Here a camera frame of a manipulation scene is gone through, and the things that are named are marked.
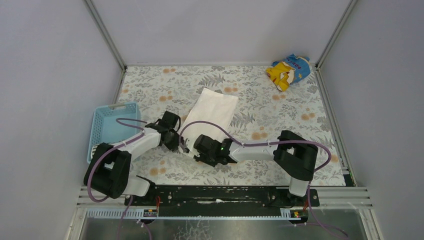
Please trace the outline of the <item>white fluffy towel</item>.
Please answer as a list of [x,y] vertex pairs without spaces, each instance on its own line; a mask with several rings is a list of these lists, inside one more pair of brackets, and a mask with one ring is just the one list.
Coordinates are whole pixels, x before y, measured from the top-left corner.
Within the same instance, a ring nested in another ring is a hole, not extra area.
[[237,96],[217,93],[207,88],[202,89],[200,97],[178,131],[188,148],[188,152],[185,153],[187,156],[193,158],[199,155],[198,151],[194,149],[194,143],[200,135],[218,141],[223,140],[225,136],[221,130],[210,124],[189,124],[195,121],[206,121],[227,131],[236,112],[238,102]]

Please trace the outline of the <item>green white striped towel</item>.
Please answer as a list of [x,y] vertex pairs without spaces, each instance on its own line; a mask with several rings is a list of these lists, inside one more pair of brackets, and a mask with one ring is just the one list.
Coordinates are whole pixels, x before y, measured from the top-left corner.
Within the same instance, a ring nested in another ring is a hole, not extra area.
[[90,151],[90,159],[92,159],[93,157],[94,157],[94,155],[95,155],[95,153],[96,153],[96,150],[97,150],[97,148],[98,148],[98,146],[99,146],[99,144],[95,144],[95,145],[93,145],[92,147],[91,147],[91,151]]

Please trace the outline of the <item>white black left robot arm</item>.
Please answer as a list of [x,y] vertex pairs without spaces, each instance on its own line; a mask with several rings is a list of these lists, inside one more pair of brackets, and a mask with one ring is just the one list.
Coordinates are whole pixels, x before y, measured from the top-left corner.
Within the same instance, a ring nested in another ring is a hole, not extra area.
[[132,161],[158,147],[166,147],[171,152],[178,150],[181,123],[180,116],[166,111],[155,122],[135,125],[137,133],[125,140],[95,145],[83,180],[88,197],[101,203],[122,195],[146,196],[154,183],[145,177],[131,175]]

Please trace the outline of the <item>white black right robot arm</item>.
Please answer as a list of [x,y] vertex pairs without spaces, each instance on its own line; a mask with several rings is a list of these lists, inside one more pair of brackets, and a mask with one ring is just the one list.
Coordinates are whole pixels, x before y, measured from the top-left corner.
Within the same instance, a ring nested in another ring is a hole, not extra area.
[[237,143],[231,138],[222,141],[201,134],[193,144],[198,152],[194,159],[212,167],[242,161],[273,161],[289,176],[289,193],[297,197],[307,194],[313,179],[318,147],[299,135],[283,130],[275,141]]

